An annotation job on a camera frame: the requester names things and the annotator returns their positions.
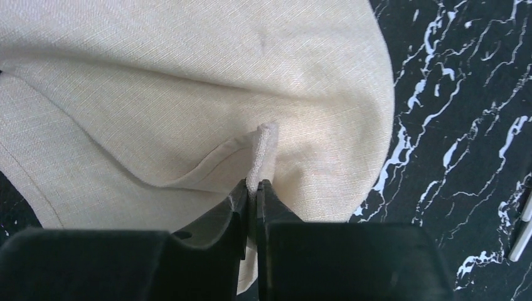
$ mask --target linen garment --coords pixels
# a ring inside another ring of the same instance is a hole
[[[366,0],[3,0],[0,70],[0,170],[46,228],[176,231],[248,172],[347,221],[390,140]]]

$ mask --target seam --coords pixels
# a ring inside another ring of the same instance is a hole
[[[188,171],[183,176],[181,176],[181,177],[179,177],[177,179],[173,179],[173,180],[170,180],[170,181],[167,181],[167,182],[163,182],[163,183],[159,183],[159,184],[158,183],[154,183],[154,182],[148,182],[148,181],[143,180],[141,177],[137,176],[137,174],[135,174],[126,165],[124,165],[120,160],[118,160],[118,158],[113,156],[113,154],[111,152],[109,152],[102,144],[97,142],[94,139],[94,137],[92,137],[75,119],[72,118],[72,116],[70,116],[68,113],[66,113],[63,108],[61,108],[55,102],[53,102],[47,95],[45,95],[44,93],[41,93],[35,87],[30,85],[26,80],[24,80],[24,78],[21,78],[18,75],[14,75],[14,74],[12,74],[10,72],[4,72],[3,71],[3,73],[9,74],[10,76],[12,76],[14,78],[17,78],[18,80],[20,80],[24,84],[26,84],[28,87],[33,89],[35,92],[37,92],[39,95],[41,95],[42,97],[47,99],[47,101],[49,101],[52,105],[54,105],[58,110],[61,110],[61,112],[63,112],[66,116],[68,116],[68,118],[70,118],[74,123],[76,123],[76,125],[82,131],[84,131],[91,140],[93,140],[97,145],[99,145],[105,152],[110,154],[110,156],[114,160],[116,160],[116,162],[118,162],[118,164],[120,164],[120,166],[122,166],[127,172],[129,172],[131,175],[133,175],[133,177],[135,177],[136,179],[138,179],[141,182],[146,183],[146,184],[148,184],[148,185],[150,185],[152,187],[158,187],[158,188],[172,187],[172,188],[187,189],[187,187],[183,187],[183,186],[194,186],[197,183],[201,182],[202,180],[207,178],[209,176],[209,174],[211,174],[223,161],[225,161],[227,158],[229,158],[232,154],[234,154],[234,153],[236,153],[236,152],[238,152],[238,151],[240,151],[242,149],[252,148],[251,139],[252,139],[252,135],[253,135],[254,132],[247,133],[247,134],[239,136],[239,137],[233,137],[233,138],[228,139],[225,142],[219,144],[218,146],[216,146],[210,153],[208,153],[206,156],[204,156],[204,158],[198,163],[198,165],[196,165],[196,167],[192,168],[192,170]]]
[[[61,220],[61,218],[59,217],[59,214],[57,214],[57,211],[55,210],[55,208],[52,206],[50,200],[46,197],[46,195],[43,193],[43,191],[41,190],[41,188],[39,187],[39,185],[37,185],[37,183],[35,183],[35,180],[28,174],[28,172],[26,171],[25,168],[22,167],[22,165],[20,164],[20,162],[12,155],[12,153],[8,150],[8,148],[0,141],[0,146],[9,154],[9,156],[17,163],[17,165],[20,167],[20,169],[22,171],[24,171],[24,173],[26,174],[26,176],[29,178],[29,180],[31,181],[33,187],[35,187],[37,189],[37,191],[39,192],[39,194],[41,195],[41,197],[43,199],[45,199],[46,203],[48,204],[48,206],[51,208],[51,210],[53,211],[53,214],[55,214],[55,216],[57,217],[57,220],[59,221],[59,224],[61,225],[62,228],[65,227],[65,225],[63,224],[63,221]]]

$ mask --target black marble surface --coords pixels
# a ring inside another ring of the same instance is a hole
[[[370,2],[396,113],[388,158],[351,222],[423,226],[461,300],[532,300],[532,246],[506,259],[532,183],[532,0]],[[29,225],[39,225],[31,208],[0,177],[0,243]]]

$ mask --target fabric fold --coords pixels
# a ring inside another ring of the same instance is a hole
[[[366,0],[1,1],[0,70],[0,170],[48,228],[176,231],[244,177],[346,221],[390,141]]]

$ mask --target white marble veining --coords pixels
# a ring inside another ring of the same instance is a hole
[[[496,201],[498,208],[493,206],[496,204],[493,201],[495,193],[500,196],[499,182],[508,176],[507,164],[516,151],[514,145],[530,139],[523,131],[527,129],[530,133],[532,114],[522,112],[509,119],[508,108],[521,102],[532,102],[532,54],[523,52],[525,47],[529,49],[527,43],[530,43],[532,34],[528,28],[532,0],[492,2],[500,10],[492,15],[501,16],[493,19],[465,13],[471,10],[471,6],[486,5],[487,1],[463,0],[453,6],[449,3],[456,2],[444,0],[424,2],[423,6],[419,5],[420,1],[416,6],[410,5],[411,1],[372,2],[375,16],[380,21],[390,18],[394,10],[410,9],[412,14],[408,16],[412,16],[412,26],[419,26],[420,30],[412,39],[417,44],[409,41],[402,52],[404,57],[396,59],[401,65],[394,69],[394,86],[396,90],[401,89],[403,96],[396,100],[395,131],[388,158],[370,193],[371,203],[364,202],[354,215],[359,222],[386,221],[390,206],[396,206],[394,202],[398,194],[411,189],[407,188],[411,181],[408,179],[410,166],[421,164],[418,162],[423,162],[419,161],[423,156],[441,154],[440,168],[430,166],[434,170],[419,177],[423,179],[419,182],[423,186],[416,190],[418,195],[410,196],[417,200],[411,209],[410,222],[436,227],[431,224],[434,219],[425,217],[438,214],[432,209],[435,202],[446,202],[445,212],[439,214],[456,221],[437,239],[439,247],[446,248],[457,235],[462,235],[471,220],[480,218],[479,211],[483,214],[490,212],[490,218],[500,221],[498,225],[490,225],[494,226],[496,240],[486,246],[477,246],[477,250],[464,250],[462,263],[454,271],[455,289],[471,290],[475,285],[482,285],[475,281],[478,271],[492,264],[510,264],[506,253],[511,246],[515,212],[523,201],[527,183],[532,181],[532,173],[528,173],[516,182],[515,188],[504,199]],[[520,76],[508,77],[509,68]],[[493,87],[500,90],[496,95],[483,90]],[[409,91],[409,96],[404,96],[405,90]],[[475,90],[482,98],[477,101],[476,108],[468,108],[477,110],[475,118],[466,124],[470,124],[469,128],[461,130],[450,125],[452,130],[448,129],[443,120],[450,120],[451,112],[459,112],[462,102],[474,103]],[[430,149],[427,144],[434,142],[428,133],[438,129],[446,130],[442,144],[447,146],[427,152]],[[478,145],[486,143],[490,145],[490,153],[477,157]],[[485,165],[488,172],[477,175],[477,180],[483,184],[459,184],[457,187],[462,188],[454,189],[457,184],[453,179],[470,170],[472,164]],[[528,266],[520,284],[514,283],[512,300],[524,300],[521,299],[524,292],[532,285],[531,268],[532,265]]]

